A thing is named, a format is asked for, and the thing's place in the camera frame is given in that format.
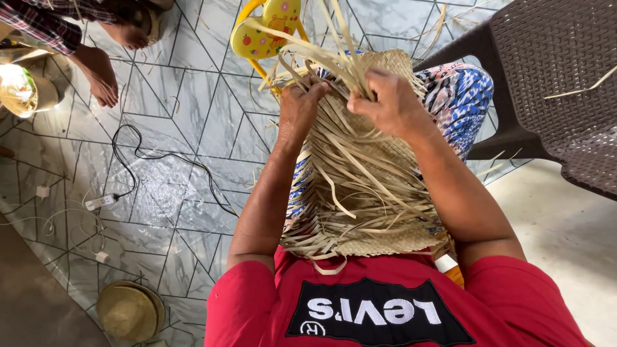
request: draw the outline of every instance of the red t-shirt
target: red t-shirt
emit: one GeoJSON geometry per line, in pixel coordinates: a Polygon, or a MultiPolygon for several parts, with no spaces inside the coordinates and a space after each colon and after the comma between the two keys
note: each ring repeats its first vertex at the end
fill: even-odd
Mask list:
{"type": "Polygon", "coordinates": [[[283,251],[275,264],[242,262],[216,283],[206,347],[587,346],[555,282],[512,257],[475,262],[464,290],[425,256],[349,257],[337,275],[283,251]]]}

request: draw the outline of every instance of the plaid shirt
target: plaid shirt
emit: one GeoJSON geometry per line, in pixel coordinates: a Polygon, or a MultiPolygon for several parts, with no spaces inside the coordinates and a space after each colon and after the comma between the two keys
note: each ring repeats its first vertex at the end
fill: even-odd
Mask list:
{"type": "MultiPolygon", "coordinates": [[[[45,43],[65,56],[81,43],[81,28],[60,16],[78,20],[73,0],[1,0],[0,20],[45,43]]],[[[114,14],[94,0],[75,0],[81,17],[91,22],[115,23],[114,14]]]]}

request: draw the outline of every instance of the cartoon bear print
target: cartoon bear print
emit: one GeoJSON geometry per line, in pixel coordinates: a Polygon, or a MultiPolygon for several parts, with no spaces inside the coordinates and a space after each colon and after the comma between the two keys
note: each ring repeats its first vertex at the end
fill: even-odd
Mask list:
{"type": "MultiPolygon", "coordinates": [[[[273,15],[272,21],[270,22],[270,24],[268,24],[268,28],[290,34],[291,29],[285,26],[286,20],[287,16],[284,16],[283,18],[277,18],[276,15],[273,15]]],[[[272,34],[266,34],[266,36],[273,39],[273,41],[270,43],[270,48],[284,46],[287,43],[287,40],[282,37],[278,37],[272,34]]]]}

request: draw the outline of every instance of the geometric tile pattern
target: geometric tile pattern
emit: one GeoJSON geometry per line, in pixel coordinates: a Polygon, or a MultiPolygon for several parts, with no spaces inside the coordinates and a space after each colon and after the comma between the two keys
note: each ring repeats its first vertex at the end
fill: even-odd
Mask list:
{"type": "MultiPolygon", "coordinates": [[[[54,232],[44,219],[64,209],[79,209],[86,194],[94,198],[130,189],[130,176],[112,157],[110,145],[123,124],[141,131],[144,147],[149,148],[142,154],[175,153],[209,167],[214,194],[241,212],[248,187],[259,176],[276,140],[276,127],[266,126],[278,117],[275,100],[257,92],[259,76],[229,48],[235,18],[246,2],[176,0],[163,19],[160,41],[139,52],[114,43],[96,23],[77,23],[84,31],[84,44],[110,54],[122,91],[120,103],[101,109],[84,76],[69,61],[55,56],[33,73],[54,81],[62,94],[60,104],[30,119],[5,116],[0,120],[0,145],[16,153],[14,159],[0,159],[0,211],[15,222],[41,262],[95,320],[93,305],[101,288],[111,281],[131,280],[157,290],[168,307],[159,338],[170,346],[203,345],[206,300],[225,271],[237,221],[216,205],[208,175],[174,157],[158,161],[136,157],[136,138],[124,132],[118,139],[120,155],[140,184],[99,213],[106,226],[104,251],[110,254],[110,262],[94,260],[90,249],[99,249],[102,239],[91,239],[79,230],[80,212],[57,214],[54,232]],[[45,200],[35,199],[38,185],[51,187],[45,200]],[[38,218],[20,221],[29,217],[38,218]]],[[[447,22],[433,51],[506,3],[495,0],[469,10],[476,0],[449,1],[446,19],[467,11],[462,17],[466,22],[447,22]]],[[[352,35],[363,47],[400,48],[418,57],[434,32],[405,39],[430,29],[442,2],[341,0],[340,5],[352,35]]],[[[311,40],[331,47],[317,5],[309,1],[304,10],[311,40]]],[[[267,67],[271,62],[262,64],[267,67]]],[[[478,141],[497,129],[493,107],[489,115],[478,141]]],[[[509,161],[480,179],[489,183],[522,163],[509,161]]],[[[468,163],[476,173],[498,164],[468,163]]]]}

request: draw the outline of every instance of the black power cord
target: black power cord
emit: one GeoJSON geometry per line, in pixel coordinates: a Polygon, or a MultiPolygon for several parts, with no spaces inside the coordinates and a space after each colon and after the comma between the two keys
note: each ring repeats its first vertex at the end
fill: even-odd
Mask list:
{"type": "Polygon", "coordinates": [[[121,125],[118,128],[118,130],[116,130],[116,132],[114,133],[114,136],[112,137],[112,149],[114,151],[114,156],[115,156],[116,160],[118,160],[120,162],[120,164],[128,171],[128,173],[131,175],[131,179],[133,180],[133,187],[131,188],[131,190],[127,191],[126,193],[123,193],[123,194],[120,194],[120,195],[116,195],[115,196],[116,200],[121,198],[121,197],[123,197],[123,196],[125,196],[125,195],[128,195],[128,194],[132,193],[137,188],[137,186],[138,186],[138,180],[135,177],[135,174],[133,173],[133,171],[131,171],[131,169],[129,169],[128,165],[126,165],[124,163],[124,161],[120,158],[120,155],[118,153],[118,148],[117,148],[118,134],[120,133],[120,130],[122,128],[124,128],[124,127],[130,128],[131,130],[133,130],[137,134],[139,142],[137,144],[137,147],[135,148],[135,151],[133,152],[136,157],[138,157],[140,159],[144,159],[144,160],[158,160],[158,159],[163,159],[165,157],[176,157],[176,158],[182,160],[183,162],[185,162],[187,164],[195,165],[196,167],[198,167],[200,169],[203,169],[204,171],[206,171],[208,173],[208,185],[210,187],[210,192],[212,192],[212,196],[214,197],[214,200],[216,200],[218,206],[221,209],[223,209],[223,211],[225,211],[225,212],[227,212],[229,214],[233,214],[236,217],[239,217],[237,215],[237,213],[233,209],[229,209],[226,205],[222,204],[220,202],[220,200],[218,199],[217,195],[214,192],[214,185],[213,185],[213,181],[212,181],[212,172],[204,164],[201,164],[200,162],[197,162],[197,161],[190,161],[190,160],[188,160],[186,158],[183,158],[183,157],[181,157],[181,156],[179,156],[179,155],[177,155],[175,153],[166,153],[166,154],[164,154],[162,156],[159,156],[159,157],[144,157],[144,156],[139,155],[137,152],[141,149],[143,138],[142,138],[141,133],[139,132],[139,130],[134,125],[131,125],[131,124],[121,125]]]}

